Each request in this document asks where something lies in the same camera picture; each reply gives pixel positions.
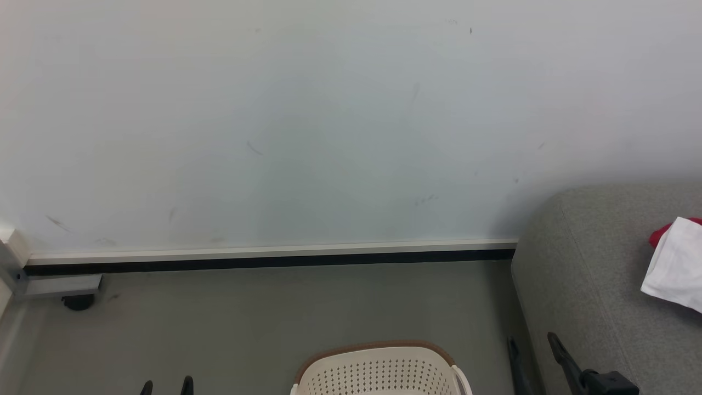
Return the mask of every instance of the gray fabric sofa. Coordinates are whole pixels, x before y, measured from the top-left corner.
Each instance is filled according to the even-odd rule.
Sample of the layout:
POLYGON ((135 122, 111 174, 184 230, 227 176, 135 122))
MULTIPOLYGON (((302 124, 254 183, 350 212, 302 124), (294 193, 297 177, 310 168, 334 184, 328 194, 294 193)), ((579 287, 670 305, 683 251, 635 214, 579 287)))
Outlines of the gray fabric sofa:
POLYGON ((547 332, 642 394, 702 394, 702 314, 640 291, 649 236, 677 216, 702 216, 702 184, 579 188, 531 220, 512 276, 548 394, 570 391, 547 332))

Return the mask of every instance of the white wall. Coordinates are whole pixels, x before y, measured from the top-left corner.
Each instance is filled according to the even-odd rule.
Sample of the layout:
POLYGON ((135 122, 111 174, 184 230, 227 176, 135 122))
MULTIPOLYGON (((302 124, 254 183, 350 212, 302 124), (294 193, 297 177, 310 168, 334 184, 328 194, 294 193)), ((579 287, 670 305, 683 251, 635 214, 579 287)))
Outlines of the white wall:
POLYGON ((515 237, 700 178, 699 4, 0 0, 0 217, 35 252, 515 237))

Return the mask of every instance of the gray floor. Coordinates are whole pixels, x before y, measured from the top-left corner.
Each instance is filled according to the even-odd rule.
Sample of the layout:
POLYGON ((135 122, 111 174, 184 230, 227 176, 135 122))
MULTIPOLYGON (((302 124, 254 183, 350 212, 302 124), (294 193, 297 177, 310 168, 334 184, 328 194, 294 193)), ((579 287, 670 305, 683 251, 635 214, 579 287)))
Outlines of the gray floor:
POLYGON ((475 395, 512 394, 505 338, 527 354, 508 261, 106 276, 95 306, 51 302, 22 395, 287 394, 318 351, 384 339, 445 348, 475 395))

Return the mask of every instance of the red cloth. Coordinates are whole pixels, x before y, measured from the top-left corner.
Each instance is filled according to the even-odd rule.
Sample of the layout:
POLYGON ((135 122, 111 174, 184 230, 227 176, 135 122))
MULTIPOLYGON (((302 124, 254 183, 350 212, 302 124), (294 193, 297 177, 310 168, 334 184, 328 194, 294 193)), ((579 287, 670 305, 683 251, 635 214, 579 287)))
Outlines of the red cloth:
MULTIPOLYGON (((688 218, 690 221, 694 222, 695 224, 700 224, 702 225, 702 218, 688 218)), ((663 237, 663 234, 665 231, 670 228, 670 226, 673 223, 669 223, 668 225, 664 226, 663 228, 658 229, 657 231, 651 233, 651 237, 649 239, 649 242, 651 243, 654 248, 658 247, 658 242, 661 241, 661 238, 663 237)))

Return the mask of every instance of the black wheel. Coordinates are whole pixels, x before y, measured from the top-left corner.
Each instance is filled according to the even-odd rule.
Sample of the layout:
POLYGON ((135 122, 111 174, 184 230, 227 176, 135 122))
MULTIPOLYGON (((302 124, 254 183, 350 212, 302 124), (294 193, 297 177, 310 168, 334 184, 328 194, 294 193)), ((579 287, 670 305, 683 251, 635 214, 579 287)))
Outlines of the black wheel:
POLYGON ((95 294, 62 297, 63 305, 73 311, 83 311, 95 302, 95 294))

